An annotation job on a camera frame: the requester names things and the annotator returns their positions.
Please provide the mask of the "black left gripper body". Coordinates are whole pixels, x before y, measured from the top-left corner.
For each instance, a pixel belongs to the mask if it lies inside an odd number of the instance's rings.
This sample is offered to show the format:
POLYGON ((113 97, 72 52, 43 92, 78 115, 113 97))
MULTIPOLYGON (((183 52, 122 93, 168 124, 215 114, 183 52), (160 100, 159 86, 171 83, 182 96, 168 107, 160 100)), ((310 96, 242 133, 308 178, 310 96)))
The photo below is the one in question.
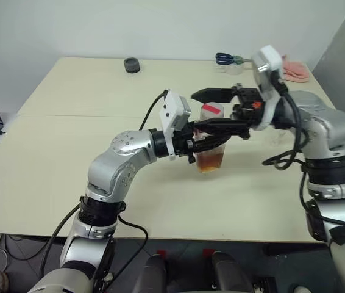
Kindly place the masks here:
POLYGON ((174 131, 173 134, 172 142, 175 155, 180 157, 187 156, 189 164, 195 163, 194 122, 186 123, 181 131, 174 131))

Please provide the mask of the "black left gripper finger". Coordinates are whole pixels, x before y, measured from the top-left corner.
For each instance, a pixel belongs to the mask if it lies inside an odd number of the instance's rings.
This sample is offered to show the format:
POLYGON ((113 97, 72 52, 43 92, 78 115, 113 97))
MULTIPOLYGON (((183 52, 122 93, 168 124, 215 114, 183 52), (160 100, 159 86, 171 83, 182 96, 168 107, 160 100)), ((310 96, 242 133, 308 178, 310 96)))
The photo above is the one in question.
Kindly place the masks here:
POLYGON ((201 153, 208 150, 213 150, 225 144, 231 136, 206 136, 200 140, 196 140, 194 144, 194 152, 201 153))

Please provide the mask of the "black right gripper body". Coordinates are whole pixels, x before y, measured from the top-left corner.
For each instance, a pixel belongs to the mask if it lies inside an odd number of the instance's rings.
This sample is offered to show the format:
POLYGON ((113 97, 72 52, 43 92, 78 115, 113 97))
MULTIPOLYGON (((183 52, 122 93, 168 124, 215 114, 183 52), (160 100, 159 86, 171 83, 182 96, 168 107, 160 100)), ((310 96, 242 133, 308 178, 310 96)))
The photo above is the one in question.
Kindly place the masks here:
POLYGON ((245 88, 240 85, 232 87, 232 96, 239 103, 232 108, 230 118, 240 124, 239 136, 243 140, 250 138, 250 129, 258 126, 264 113, 264 101, 256 88, 245 88))

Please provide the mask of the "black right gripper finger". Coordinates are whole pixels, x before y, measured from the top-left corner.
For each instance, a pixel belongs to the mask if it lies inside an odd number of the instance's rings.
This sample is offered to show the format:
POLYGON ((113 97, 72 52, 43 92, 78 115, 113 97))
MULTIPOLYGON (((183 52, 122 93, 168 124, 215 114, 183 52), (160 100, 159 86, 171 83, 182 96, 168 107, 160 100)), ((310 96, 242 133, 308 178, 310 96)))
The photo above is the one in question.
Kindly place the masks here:
POLYGON ((230 118, 209 118, 194 123, 194 127, 200 132, 213 136, 239 136, 249 137, 249 123, 243 120, 230 118))
POLYGON ((229 103, 236 95, 232 88, 205 88, 191 95, 191 99, 200 103, 229 103))

